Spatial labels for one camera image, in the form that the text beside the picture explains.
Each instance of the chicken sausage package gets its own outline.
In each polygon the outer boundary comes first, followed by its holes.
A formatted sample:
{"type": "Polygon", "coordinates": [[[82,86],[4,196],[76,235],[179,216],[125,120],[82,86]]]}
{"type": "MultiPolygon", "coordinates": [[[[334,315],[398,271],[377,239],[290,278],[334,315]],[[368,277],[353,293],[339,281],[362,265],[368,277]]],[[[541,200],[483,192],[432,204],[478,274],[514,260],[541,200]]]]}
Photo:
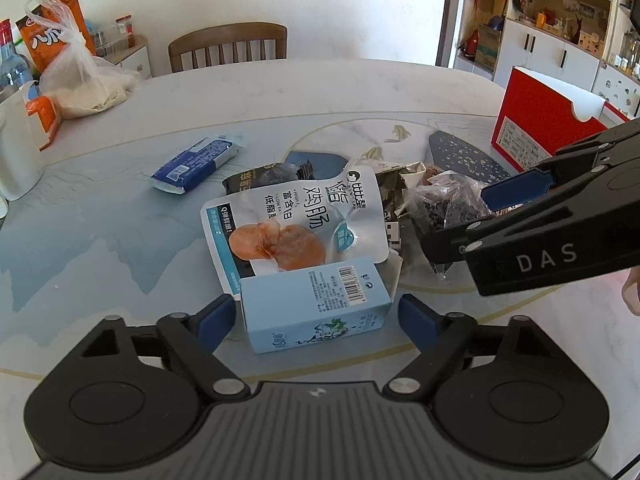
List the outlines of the chicken sausage package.
{"type": "Polygon", "coordinates": [[[328,180],[294,180],[207,202],[201,211],[222,289],[240,299],[240,279],[389,254],[372,168],[328,180]]]}

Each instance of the plastic bag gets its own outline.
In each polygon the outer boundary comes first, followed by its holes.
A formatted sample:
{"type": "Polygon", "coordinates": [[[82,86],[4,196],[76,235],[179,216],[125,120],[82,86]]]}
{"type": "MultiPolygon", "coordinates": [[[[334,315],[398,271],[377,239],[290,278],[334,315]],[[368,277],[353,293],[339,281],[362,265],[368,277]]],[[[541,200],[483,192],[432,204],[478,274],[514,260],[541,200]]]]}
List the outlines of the plastic bag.
{"type": "Polygon", "coordinates": [[[423,233],[482,218],[491,214],[480,198],[486,184],[445,171],[428,179],[427,186],[402,192],[409,215],[423,233]]]}
{"type": "Polygon", "coordinates": [[[24,10],[35,23],[60,30],[59,39],[66,43],[40,77],[40,91],[55,102],[65,119],[97,114],[120,104],[140,80],[138,72],[92,56],[71,10],[60,0],[30,0],[24,10]],[[31,12],[34,3],[47,7],[59,23],[31,12]]]}

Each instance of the table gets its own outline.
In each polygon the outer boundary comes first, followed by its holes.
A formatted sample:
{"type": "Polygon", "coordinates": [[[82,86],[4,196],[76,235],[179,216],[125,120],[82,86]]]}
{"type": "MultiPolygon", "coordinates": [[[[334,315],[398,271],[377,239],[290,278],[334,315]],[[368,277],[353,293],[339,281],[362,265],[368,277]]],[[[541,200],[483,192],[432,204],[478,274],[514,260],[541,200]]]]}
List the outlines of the table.
{"type": "MultiPolygon", "coordinates": [[[[220,293],[199,209],[223,193],[223,178],[347,137],[355,141],[340,147],[344,158],[374,147],[385,160],[413,162],[436,130],[500,161],[489,138],[501,98],[502,89],[481,77],[431,66],[281,60],[155,78],[116,108],[63,124],[44,151],[43,179],[12,203],[0,230],[0,479],[36,463],[22,426],[26,397],[95,323],[119,314],[146,324],[196,312],[220,293]],[[406,146],[380,137],[395,124],[412,133],[406,146]],[[185,196],[148,186],[155,169],[205,134],[242,137],[246,148],[185,196]]],[[[624,273],[481,298],[464,264],[443,282],[415,241],[403,242],[409,264],[396,302],[412,292],[440,312],[461,310],[482,322],[504,323],[516,311],[533,317],[609,401],[596,462],[614,473],[635,455],[640,342],[638,320],[620,297],[624,273]]],[[[259,356],[236,326],[216,351],[250,383],[383,384],[416,354],[393,309],[382,330],[259,356]]]]}

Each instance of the red box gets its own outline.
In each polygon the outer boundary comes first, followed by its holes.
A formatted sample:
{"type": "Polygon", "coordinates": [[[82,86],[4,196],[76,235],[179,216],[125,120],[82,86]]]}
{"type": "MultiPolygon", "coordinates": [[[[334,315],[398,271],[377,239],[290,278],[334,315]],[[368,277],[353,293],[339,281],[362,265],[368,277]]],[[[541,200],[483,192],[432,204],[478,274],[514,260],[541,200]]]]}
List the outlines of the red box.
{"type": "Polygon", "coordinates": [[[605,118],[604,110],[600,96],[514,67],[491,144],[514,168],[526,171],[559,148],[613,126],[616,116],[607,110],[605,118]]]}

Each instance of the chair backrest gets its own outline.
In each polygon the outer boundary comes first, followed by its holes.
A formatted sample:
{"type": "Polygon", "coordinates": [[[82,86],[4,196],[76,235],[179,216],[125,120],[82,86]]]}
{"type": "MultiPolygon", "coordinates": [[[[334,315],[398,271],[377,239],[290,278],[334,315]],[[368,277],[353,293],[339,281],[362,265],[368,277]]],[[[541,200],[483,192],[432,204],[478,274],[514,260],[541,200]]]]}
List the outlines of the chair backrest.
{"type": "Polygon", "coordinates": [[[275,40],[276,59],[287,57],[287,27],[277,23],[251,22],[231,23],[218,27],[201,28],[172,41],[169,44],[169,60],[172,72],[182,72],[182,54],[191,52],[191,62],[194,68],[198,68],[196,51],[204,49],[205,63],[211,66],[211,54],[209,47],[218,48],[218,60],[220,65],[225,64],[225,54],[222,50],[224,44],[231,43],[233,62],[238,62],[238,43],[244,41],[246,60],[252,61],[251,42],[260,41],[260,60],[266,59],[264,41],[275,40]]]}

